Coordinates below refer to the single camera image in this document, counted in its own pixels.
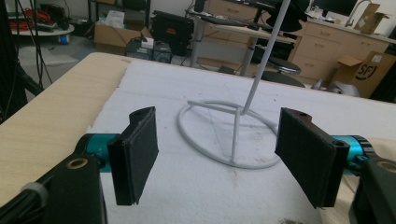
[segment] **desk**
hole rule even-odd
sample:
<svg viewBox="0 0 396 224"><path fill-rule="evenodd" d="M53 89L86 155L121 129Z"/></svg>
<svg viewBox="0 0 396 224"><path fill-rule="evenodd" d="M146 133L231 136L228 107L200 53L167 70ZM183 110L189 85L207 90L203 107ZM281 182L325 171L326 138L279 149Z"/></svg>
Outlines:
<svg viewBox="0 0 396 224"><path fill-rule="evenodd" d="M202 42L204 29L207 22L197 19L197 30L195 32L195 44L192 49L192 55L190 60L190 67L194 67L199 56L211 59L221 59L224 61L239 61L243 62L240 76L244 76L250 65L251 58L253 56L254 49L259 38L269 39L271 34L265 31L254 31L247 27L236 27L226 25L215 25L209 24L210 27L215 31L223 31L232 34L246 35L251 37L250 43L245 49L241 49L230 45L221 45L210 42ZM283 43L295 43L295 40L279 36L276 38L277 41Z"/></svg>

